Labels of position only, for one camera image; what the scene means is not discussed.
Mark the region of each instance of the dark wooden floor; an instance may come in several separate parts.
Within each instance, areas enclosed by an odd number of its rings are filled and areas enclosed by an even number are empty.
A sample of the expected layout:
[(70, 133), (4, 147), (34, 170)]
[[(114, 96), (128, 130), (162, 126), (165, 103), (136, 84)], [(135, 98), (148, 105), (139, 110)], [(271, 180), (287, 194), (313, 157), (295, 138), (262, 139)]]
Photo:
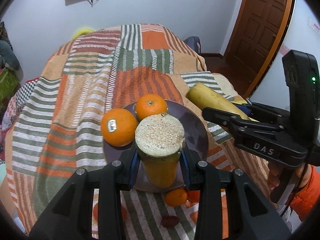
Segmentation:
[(231, 68), (219, 57), (205, 57), (204, 59), (209, 71), (224, 75), (233, 85), (238, 94), (241, 96), (244, 95), (249, 87), (249, 84), (245, 81), (246, 78), (244, 77), (243, 73)]

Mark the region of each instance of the door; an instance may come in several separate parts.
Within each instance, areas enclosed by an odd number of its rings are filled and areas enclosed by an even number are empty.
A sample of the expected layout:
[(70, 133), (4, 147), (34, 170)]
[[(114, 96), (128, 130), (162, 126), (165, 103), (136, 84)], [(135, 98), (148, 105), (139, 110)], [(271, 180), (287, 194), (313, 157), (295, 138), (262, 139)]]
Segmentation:
[(225, 60), (229, 66), (241, 73), (246, 89), (259, 73), (274, 44), (283, 22), (286, 4), (287, 0), (245, 1)]

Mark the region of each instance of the wall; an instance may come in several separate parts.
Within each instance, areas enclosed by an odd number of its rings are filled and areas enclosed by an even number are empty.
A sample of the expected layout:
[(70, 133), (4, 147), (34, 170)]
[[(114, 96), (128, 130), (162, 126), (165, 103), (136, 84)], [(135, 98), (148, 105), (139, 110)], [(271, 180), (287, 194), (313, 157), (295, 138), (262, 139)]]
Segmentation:
[(181, 39), (199, 36), (202, 52), (219, 53), (236, 0), (14, 0), (3, 21), (24, 78), (39, 76), (45, 62), (76, 30), (130, 23), (159, 23)]
[[(304, 0), (296, 0), (292, 20), (284, 38), (282, 48), (295, 49), (313, 54), (320, 64), (320, 36), (308, 22), (319, 25), (315, 15)], [(268, 73), (251, 97), (253, 102), (287, 109), (290, 105), (289, 89), (285, 84), (281, 53), (278, 53)]]
[(233, 32), (233, 28), (235, 27), (235, 24), (236, 24), (236, 21), (238, 18), (241, 2), (242, 2), (242, 0), (236, 0), (236, 4), (235, 4), (234, 10), (233, 10), (233, 14), (232, 14), (232, 18), (231, 18), (231, 21), (229, 24), (229, 28), (227, 30), (226, 36), (225, 36), (223, 44), (221, 46), (221, 50), (220, 50), (221, 55), (224, 55), (224, 53), (226, 52), (229, 40), (231, 38), (231, 34)]

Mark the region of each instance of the door frame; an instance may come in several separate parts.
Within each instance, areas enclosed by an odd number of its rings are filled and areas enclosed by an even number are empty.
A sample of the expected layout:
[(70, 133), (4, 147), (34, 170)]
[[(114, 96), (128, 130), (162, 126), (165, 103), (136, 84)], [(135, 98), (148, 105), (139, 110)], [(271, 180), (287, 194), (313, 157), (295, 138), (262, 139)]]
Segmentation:
[[(247, 0), (242, 0), (241, 2), (241, 6), (239, 9), (239, 13), (238, 13), (238, 17), (235, 23), (235, 27), (233, 28), (227, 49), (225, 54), (223, 55), (223, 59), (226, 60), (228, 53), (230, 52), (230, 48), (233, 42), (234, 37), (236, 36), (236, 32), (238, 30), (241, 18), (242, 18), (242, 14), (244, 11), (244, 6)], [(256, 86), (258, 85), (258, 83), (260, 82), (260, 80), (262, 79), (262, 77), (264, 76), (265, 72), (268, 70), (268, 68), (271, 65), (271, 61), (274, 58), (274, 55), (277, 53), (277, 49), (280, 45), (280, 42), (283, 38), (283, 35), (285, 34), (285, 30), (288, 24), (288, 20), (290, 17), (290, 11), (291, 11), (291, 6), (292, 6), (292, 2), (293, 0), (287, 0), (287, 4), (285, 6), (285, 11), (284, 11), (284, 16), (278, 31), (278, 34), (275, 38), (275, 41), (273, 42), (273, 45), (266, 57), (265, 62), (263, 63), (262, 67), (260, 68), (259, 72), (257, 73), (256, 77), (254, 78), (254, 80), (251, 82), (249, 88), (246, 90), (246, 92), (244, 93), (244, 98), (247, 98), (248, 96), (250, 96), (253, 92), (253, 90), (256, 88)]]

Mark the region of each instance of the plate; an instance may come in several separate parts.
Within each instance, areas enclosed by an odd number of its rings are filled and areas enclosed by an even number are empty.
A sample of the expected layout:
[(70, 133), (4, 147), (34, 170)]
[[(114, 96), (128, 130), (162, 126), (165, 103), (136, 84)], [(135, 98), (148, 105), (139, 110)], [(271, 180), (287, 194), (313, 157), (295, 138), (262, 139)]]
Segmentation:
[[(190, 150), (194, 150), (198, 153), (200, 159), (205, 160), (207, 158), (209, 142), (206, 128), (191, 110), (183, 105), (180, 105), (174, 101), (166, 100), (168, 105), (168, 114), (176, 117), (183, 125), (185, 131), (186, 143)], [(136, 116), (134, 110), (135, 103), (128, 105), (125, 109), (129, 110), (134, 116)], [(107, 162), (111, 163), (114, 160), (118, 160), (121, 153), (131, 147), (132, 143), (123, 147), (114, 147), (103, 140), (103, 151), (106, 156)], [(163, 193), (173, 190), (177, 187), (184, 185), (180, 164), (178, 164), (176, 179), (173, 184), (168, 188), (159, 188), (154, 186), (146, 176), (143, 165), (140, 163), (139, 172), (137, 175), (137, 182), (134, 186), (135, 189)]]

